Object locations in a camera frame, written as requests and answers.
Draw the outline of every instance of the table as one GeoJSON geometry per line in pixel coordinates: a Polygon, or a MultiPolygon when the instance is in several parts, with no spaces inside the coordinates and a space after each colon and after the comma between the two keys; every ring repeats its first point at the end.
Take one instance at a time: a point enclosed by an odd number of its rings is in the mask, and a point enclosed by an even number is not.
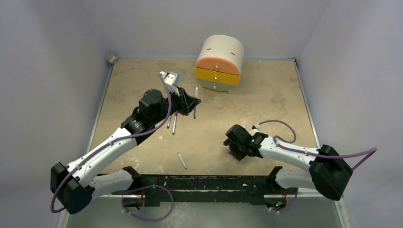
{"type": "MultiPolygon", "coordinates": [[[[91,149],[120,126],[145,91],[159,89],[160,71],[183,76],[180,87],[190,95],[198,85],[192,59],[120,59],[114,66],[94,132],[91,149]]],[[[316,147],[315,135],[292,60],[245,60],[239,85],[231,93],[199,88],[201,104],[197,118],[178,116],[175,135],[165,126],[146,141],[120,156],[103,170],[112,173],[132,166],[142,174],[268,175],[274,166],[291,167],[280,161],[246,157],[237,161],[223,145],[226,131],[234,124],[250,130],[257,122],[278,119],[297,133],[295,144],[316,147]],[[180,152],[187,165],[178,158],[180,152]]],[[[269,135],[292,139],[280,123],[260,128],[269,135]]]]}

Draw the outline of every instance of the marker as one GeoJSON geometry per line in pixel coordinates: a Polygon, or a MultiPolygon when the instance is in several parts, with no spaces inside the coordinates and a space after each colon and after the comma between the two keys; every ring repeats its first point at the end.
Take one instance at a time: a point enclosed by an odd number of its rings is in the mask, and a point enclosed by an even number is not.
{"type": "MultiPolygon", "coordinates": [[[[194,93],[194,96],[196,98],[198,98],[198,96],[199,96],[199,89],[197,86],[196,86],[196,92],[194,93]]],[[[196,119],[196,107],[194,108],[194,111],[193,111],[193,119],[196,119]]]]}
{"type": "Polygon", "coordinates": [[[171,118],[172,118],[172,115],[170,115],[168,118],[168,125],[166,126],[166,128],[168,128],[168,129],[169,129],[169,125],[171,125],[171,118]]]}
{"type": "Polygon", "coordinates": [[[178,156],[179,156],[179,159],[181,160],[183,166],[184,166],[185,169],[187,170],[188,168],[186,167],[185,161],[183,160],[183,158],[182,158],[182,156],[181,156],[181,154],[180,154],[179,152],[178,152],[178,156]]]}
{"type": "Polygon", "coordinates": [[[173,117],[173,128],[172,128],[172,134],[175,134],[176,131],[176,119],[178,118],[178,112],[175,112],[175,116],[173,117]]]}

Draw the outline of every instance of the beige table surface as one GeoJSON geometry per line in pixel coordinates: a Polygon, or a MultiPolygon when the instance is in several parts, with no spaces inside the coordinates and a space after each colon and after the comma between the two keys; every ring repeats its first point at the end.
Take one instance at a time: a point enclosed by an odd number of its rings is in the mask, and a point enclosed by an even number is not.
{"type": "MultiPolygon", "coordinates": [[[[164,93],[157,74],[175,71],[183,76],[180,84],[194,95],[195,60],[120,59],[112,72],[91,149],[110,136],[138,106],[149,89],[164,93]]],[[[176,134],[166,126],[146,141],[110,164],[103,173],[132,166],[142,174],[193,175],[268,175],[274,166],[290,167],[280,161],[246,157],[237,161],[223,145],[226,131],[234,124],[248,131],[257,122],[278,119],[290,124],[297,133],[296,144],[315,147],[315,137],[307,114],[297,73],[292,61],[245,60],[241,80],[232,93],[199,89],[201,104],[197,118],[178,116],[176,134]],[[180,162],[180,152],[187,170],[180,162]]],[[[260,128],[269,135],[292,139],[292,133],[280,123],[260,128]]]]}

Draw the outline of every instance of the wall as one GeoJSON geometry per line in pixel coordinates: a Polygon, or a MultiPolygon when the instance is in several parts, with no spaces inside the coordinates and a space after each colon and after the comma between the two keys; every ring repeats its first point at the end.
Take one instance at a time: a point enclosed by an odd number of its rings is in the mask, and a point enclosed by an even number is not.
{"type": "Polygon", "coordinates": [[[234,36],[245,57],[295,57],[330,0],[83,0],[121,57],[197,57],[205,39],[234,36]]]}
{"type": "Polygon", "coordinates": [[[0,6],[1,227],[50,228],[50,168],[85,153],[108,68],[79,0],[0,6]]]}
{"type": "Polygon", "coordinates": [[[356,227],[403,222],[402,31],[401,0],[331,0],[298,63],[319,141],[378,147],[345,191],[356,227]]]}

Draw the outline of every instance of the white wall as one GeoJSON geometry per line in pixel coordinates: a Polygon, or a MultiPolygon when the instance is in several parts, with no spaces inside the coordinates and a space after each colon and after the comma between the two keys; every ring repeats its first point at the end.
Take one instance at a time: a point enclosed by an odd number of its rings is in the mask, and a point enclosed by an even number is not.
{"type": "Polygon", "coordinates": [[[197,57],[234,36],[245,57],[295,57],[330,0],[83,0],[107,49],[122,57],[197,57]]]}
{"type": "Polygon", "coordinates": [[[403,223],[402,42],[402,0],[331,0],[298,64],[319,141],[378,147],[345,191],[356,227],[403,223]]]}
{"type": "Polygon", "coordinates": [[[108,68],[81,1],[0,6],[1,227],[50,228],[50,168],[85,153],[108,68]]]}

